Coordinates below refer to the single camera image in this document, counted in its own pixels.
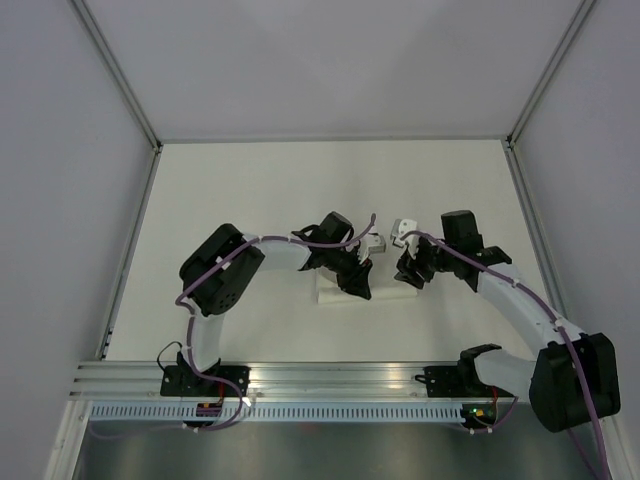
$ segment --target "metal bar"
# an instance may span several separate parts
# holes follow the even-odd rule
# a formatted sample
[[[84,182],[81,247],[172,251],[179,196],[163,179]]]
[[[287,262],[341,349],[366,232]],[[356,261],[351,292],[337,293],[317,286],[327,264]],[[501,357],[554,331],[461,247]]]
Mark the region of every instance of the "metal bar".
[[[487,135],[424,135],[424,134],[362,134],[362,135],[258,135],[245,137],[240,135],[209,138],[169,138],[163,139],[167,144],[202,144],[202,143],[274,143],[274,142],[361,142],[389,140],[501,140],[503,133]]]
[[[153,187],[153,180],[158,170],[158,163],[160,162],[160,155],[162,155],[162,147],[155,150],[153,159],[149,162],[146,171],[146,180],[142,189],[140,190],[139,200],[136,203],[137,207],[133,216],[133,222],[129,228],[127,234],[127,241],[122,253],[122,257],[118,264],[118,276],[116,277],[111,292],[109,293],[109,301],[107,303],[108,308],[103,319],[103,336],[102,341],[98,345],[96,351],[96,358],[103,358],[106,354],[106,348],[108,346],[108,340],[111,335],[112,327],[116,321],[118,309],[120,308],[120,302],[122,300],[122,294],[124,287],[127,283],[127,276],[129,275],[129,269],[131,268],[131,261],[133,260],[133,253],[135,246],[140,235],[140,229],[142,228],[142,220],[147,210],[147,204],[149,203],[149,196],[151,195],[151,189]]]
[[[231,418],[237,406],[237,401],[228,399],[219,415],[212,418],[198,413],[198,402],[94,402],[91,421],[222,422]],[[461,411],[461,403],[446,401],[413,404],[278,402],[243,408],[240,419],[244,422],[462,423]]]
[[[547,291],[547,297],[549,298],[551,306],[566,316],[568,312],[561,294],[558,275],[553,265],[549,245],[547,243],[546,236],[544,235],[540,217],[537,214],[533,197],[531,195],[531,189],[527,184],[524,170],[518,156],[516,155],[513,144],[504,140],[502,145],[507,158],[507,164],[509,165],[509,170],[511,171],[511,177],[513,178],[513,184],[516,189],[518,201],[520,202],[520,208],[527,225],[527,230],[529,231],[533,251],[540,267],[540,274],[542,276],[542,281],[544,282],[545,290]]]
[[[129,109],[129,112],[133,116],[136,123],[140,126],[140,129],[149,140],[149,143],[154,149],[159,149],[161,146],[160,140],[156,135],[147,115],[144,113],[140,102],[138,101],[131,85],[124,75],[122,67],[116,59],[113,51],[109,47],[106,37],[102,33],[95,16],[91,12],[91,9],[85,2],[85,0],[69,0],[71,8],[78,16],[78,19],[82,23],[85,31],[91,38],[93,46],[96,48],[98,55],[104,63],[111,78],[115,82],[118,90],[120,91],[122,98]]]
[[[271,402],[394,402],[438,403],[414,380],[424,363],[249,363],[248,396]],[[162,371],[154,362],[84,362],[70,391],[72,400],[148,401],[160,397]],[[210,398],[189,401],[211,400]],[[452,399],[461,403],[487,399]]]
[[[565,30],[562,38],[560,39],[560,42],[551,55],[549,62],[547,62],[542,75],[538,79],[536,86],[533,88],[533,92],[531,92],[531,95],[529,95],[529,98],[527,99],[527,102],[525,103],[525,106],[522,109],[518,120],[516,120],[516,123],[511,130],[509,138],[512,142],[516,142],[522,135],[522,132],[529,122],[532,113],[540,103],[551,81],[558,73],[562,62],[567,55],[567,52],[573,46],[575,39],[582,31],[582,28],[584,27],[597,2],[598,0],[582,0],[580,2],[580,5],[571,18],[567,29]]]
[[[638,480],[640,469],[635,465],[635,453],[632,451],[631,442],[625,432],[626,429],[622,425],[623,419],[617,415],[603,418],[601,422],[612,478],[614,480]]]
[[[68,402],[45,471],[45,480],[74,478],[91,402]]]

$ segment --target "white floor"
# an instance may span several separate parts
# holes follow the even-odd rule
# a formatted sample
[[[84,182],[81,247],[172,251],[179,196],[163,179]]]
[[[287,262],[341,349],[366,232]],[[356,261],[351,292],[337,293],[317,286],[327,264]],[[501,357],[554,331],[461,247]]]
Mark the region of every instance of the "white floor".
[[[502,247],[544,293],[497,140],[166,145],[107,358],[153,360],[184,339],[187,314],[173,305],[178,270],[222,223],[287,234],[336,210],[359,230],[376,212],[385,236],[398,217],[441,235],[440,215],[459,209],[472,210],[485,245]],[[374,284],[391,282],[400,253],[373,257]],[[452,274],[409,300],[317,305],[314,285],[312,272],[256,276],[227,315],[223,359],[454,360],[488,342],[530,356],[506,320]]]

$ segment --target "black mounting bracket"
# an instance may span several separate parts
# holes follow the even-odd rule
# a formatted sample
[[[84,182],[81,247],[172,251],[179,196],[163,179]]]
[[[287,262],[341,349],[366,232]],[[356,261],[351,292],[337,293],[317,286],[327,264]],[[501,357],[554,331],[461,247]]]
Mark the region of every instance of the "black mounting bracket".
[[[249,387],[250,370],[249,367],[244,365],[220,365],[220,362],[218,362],[218,364],[202,373],[221,377],[235,383],[244,396],[247,394],[247,388]],[[220,396],[220,388],[223,388],[222,393],[225,397],[236,398],[238,396],[235,390],[228,385],[212,383],[198,377],[193,373],[191,367],[184,360],[184,357],[182,357],[182,354],[179,353],[177,365],[165,367],[165,372],[162,376],[162,385],[160,387],[160,396],[218,397]]]
[[[423,369],[424,377],[420,383],[427,388],[429,398],[493,398],[493,388],[483,384],[465,382],[457,365],[431,365]],[[509,392],[498,388],[501,398],[513,397]]]

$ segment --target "white wall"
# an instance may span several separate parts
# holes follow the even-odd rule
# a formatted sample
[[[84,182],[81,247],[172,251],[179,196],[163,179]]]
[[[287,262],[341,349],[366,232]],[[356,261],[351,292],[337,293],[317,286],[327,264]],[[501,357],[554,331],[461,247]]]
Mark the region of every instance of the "white wall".
[[[41,478],[150,147],[65,1],[0,5],[0,478]]]
[[[573,319],[617,350],[640,448],[640,3],[602,0],[519,143]]]
[[[245,232],[289,232],[336,210],[358,231],[375,212],[383,235],[398,216],[440,235],[440,215],[464,208],[473,209],[485,243],[509,252],[527,282],[542,291],[498,140],[165,145],[107,358],[153,361],[184,337],[188,316],[173,305],[182,286],[176,272],[217,225],[232,221]],[[398,257],[391,247],[374,257],[373,289],[398,285]],[[404,302],[351,300],[332,308],[317,304],[315,274],[256,275],[225,321],[222,358],[429,361],[456,359],[489,342],[531,355],[495,308],[470,295],[454,275],[437,276]]]
[[[165,142],[506,134],[578,0],[88,0]]]

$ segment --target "white object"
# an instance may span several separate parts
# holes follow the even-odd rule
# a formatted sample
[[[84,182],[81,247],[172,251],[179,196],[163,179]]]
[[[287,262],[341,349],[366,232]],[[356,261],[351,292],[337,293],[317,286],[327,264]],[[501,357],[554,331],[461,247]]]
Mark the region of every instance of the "white object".
[[[249,240],[255,235],[244,235]],[[300,270],[311,255],[307,247],[295,243],[262,242],[255,245],[265,258],[260,264],[258,272],[268,270]]]
[[[485,385],[500,387],[529,403],[529,387],[536,362],[511,355],[504,349],[491,350],[475,360],[478,379]]]
[[[364,263],[371,255],[377,255],[386,251],[387,242],[384,237],[378,233],[378,227],[374,225],[371,230],[369,230],[369,233],[360,241],[358,260],[360,263]]]
[[[398,248],[406,248],[409,255],[411,255],[411,258],[416,257],[418,240],[420,237],[417,235],[411,235],[405,239],[402,237],[414,230],[418,230],[418,222],[411,220],[410,218],[397,219],[391,229],[391,241],[393,242],[393,245]]]
[[[191,300],[186,301],[196,310],[192,336],[193,344],[191,345],[193,363],[199,371],[204,372],[220,359],[220,337],[222,336],[225,314],[205,317],[195,303]],[[186,358],[188,354],[186,347],[182,349],[182,354]]]

